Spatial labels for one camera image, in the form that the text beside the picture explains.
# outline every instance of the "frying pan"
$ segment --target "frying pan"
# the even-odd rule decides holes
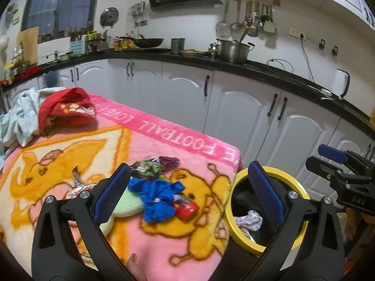
[[[121,39],[132,40],[135,46],[139,48],[156,48],[163,43],[164,39],[162,38],[152,38],[152,39],[135,39],[132,37],[120,37]]]

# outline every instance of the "black countertop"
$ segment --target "black countertop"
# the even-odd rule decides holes
[[[163,61],[168,63],[177,63],[181,65],[205,68],[207,70],[219,70],[235,75],[245,76],[250,79],[273,85],[277,88],[312,101],[319,106],[324,107],[329,111],[337,114],[338,116],[344,118],[360,130],[365,132],[372,139],[375,139],[375,131],[372,129],[372,127],[370,127],[368,123],[368,115],[363,113],[361,110],[359,110],[346,100],[339,100],[336,96],[334,96],[334,100],[320,100],[322,94],[314,89],[321,89],[322,87],[320,85],[317,85],[305,78],[294,75],[290,72],[254,61],[248,61],[248,63],[240,65],[208,57],[190,57],[179,54],[172,54],[166,52],[165,49],[127,50],[125,52],[114,52],[113,50],[106,50],[105,53],[102,54],[85,55],[80,58],[57,63],[50,67],[41,65],[42,70],[30,76],[26,80],[41,76],[42,74],[49,71],[56,71],[81,63],[87,63],[101,59],[142,59]],[[2,86],[3,92],[6,92],[17,85],[22,84],[26,80],[17,80],[9,86]]]

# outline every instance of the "blue gripper pad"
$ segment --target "blue gripper pad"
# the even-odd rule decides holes
[[[247,177],[268,219],[281,226],[284,222],[284,203],[269,182],[267,173],[257,161],[250,163]]]
[[[318,153],[325,158],[335,161],[338,164],[344,164],[348,161],[347,156],[344,152],[335,148],[329,147],[325,144],[321,144],[318,148]]]
[[[108,222],[113,210],[130,181],[130,167],[122,163],[109,178],[112,181],[95,203],[94,221],[97,225]]]

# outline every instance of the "metal screw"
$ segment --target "metal screw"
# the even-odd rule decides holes
[[[46,197],[46,203],[52,203],[52,201],[54,200],[55,198],[53,196],[48,196]]]
[[[325,202],[326,204],[330,204],[330,203],[332,203],[332,200],[331,200],[330,197],[325,196],[325,197],[323,198],[323,200],[324,200],[324,202]]]
[[[81,199],[87,199],[89,196],[90,196],[90,192],[87,191],[87,190],[84,190],[84,191],[82,191],[82,192],[79,194],[79,197],[80,197]]]
[[[291,199],[296,199],[296,198],[298,198],[298,193],[295,192],[295,191],[290,191],[290,192],[288,193],[288,195],[289,195],[289,197],[290,197]]]

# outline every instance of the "wall hook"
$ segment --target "wall hook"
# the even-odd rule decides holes
[[[324,39],[320,39],[319,48],[323,49],[326,45],[326,41]]]
[[[337,56],[337,53],[339,51],[339,48],[337,46],[335,46],[333,49],[332,49],[332,55],[333,56]]]

